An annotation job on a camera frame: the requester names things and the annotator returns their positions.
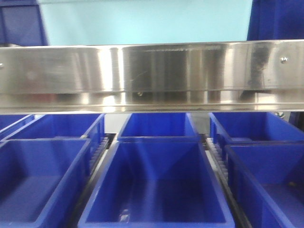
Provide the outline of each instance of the stainless steel bar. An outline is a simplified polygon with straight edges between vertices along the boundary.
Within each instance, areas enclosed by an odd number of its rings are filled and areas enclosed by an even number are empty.
[[[2,47],[0,112],[304,110],[304,40]]]

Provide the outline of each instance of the metal rail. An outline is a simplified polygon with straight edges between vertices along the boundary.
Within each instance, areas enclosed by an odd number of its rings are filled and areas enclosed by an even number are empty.
[[[304,110],[304,40],[2,47],[0,112]]]

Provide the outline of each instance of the blue plastic bin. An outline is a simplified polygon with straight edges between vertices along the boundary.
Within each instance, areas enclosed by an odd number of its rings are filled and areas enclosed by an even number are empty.
[[[304,143],[227,152],[230,188],[254,228],[304,227]]]
[[[0,43],[47,45],[39,5],[35,0],[0,0]]]
[[[135,113],[127,118],[117,139],[121,142],[199,141],[187,113]]]
[[[0,139],[34,120],[34,115],[0,115]]]
[[[304,141],[304,133],[273,113],[210,113],[210,136],[222,149],[225,145],[291,143]]]
[[[0,227],[64,227],[87,180],[89,144],[10,140],[0,146]]]
[[[79,228],[234,228],[197,142],[116,143]]]
[[[104,114],[43,115],[5,138],[89,138],[91,155],[105,136]]]

